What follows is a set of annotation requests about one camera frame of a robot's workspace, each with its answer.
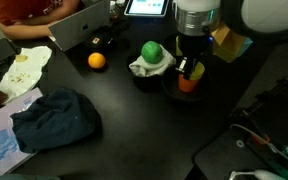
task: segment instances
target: orange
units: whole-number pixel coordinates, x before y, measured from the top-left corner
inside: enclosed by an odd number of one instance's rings
[[[101,69],[105,65],[105,57],[101,53],[92,53],[88,57],[88,64],[93,69]]]

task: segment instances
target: white cloth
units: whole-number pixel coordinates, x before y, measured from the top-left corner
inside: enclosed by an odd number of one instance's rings
[[[0,82],[0,91],[8,95],[4,104],[33,89],[42,76],[42,68],[51,57],[52,50],[46,46],[22,48],[21,55],[27,59],[24,62],[14,60]]]
[[[165,70],[176,64],[175,58],[160,45],[163,50],[163,58],[157,64],[147,63],[142,56],[139,56],[136,61],[129,65],[129,68],[135,76],[149,77],[153,75],[163,75]]]

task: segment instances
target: orange cup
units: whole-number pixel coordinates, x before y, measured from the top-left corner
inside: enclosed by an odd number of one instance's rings
[[[184,75],[180,74],[178,77],[178,88],[185,93],[193,92],[198,82],[202,78],[204,71],[204,65],[199,62],[189,79],[185,79]]]

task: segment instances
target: dark tabletop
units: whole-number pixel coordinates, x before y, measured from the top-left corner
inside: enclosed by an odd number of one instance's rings
[[[161,20],[130,22],[119,37],[129,40],[130,48],[119,46],[104,53],[108,63],[104,72],[88,68],[91,51],[83,45],[63,53],[50,41],[17,44],[48,45],[53,50],[38,86],[43,93],[66,86],[85,94],[102,116],[102,131],[42,151],[13,173],[71,175],[72,179],[184,179],[193,166],[194,151],[217,132],[272,50],[254,43],[231,64],[211,56],[207,97],[184,104],[162,89],[141,91],[125,65],[129,56],[139,55],[147,40],[162,43],[176,33],[171,12]]]

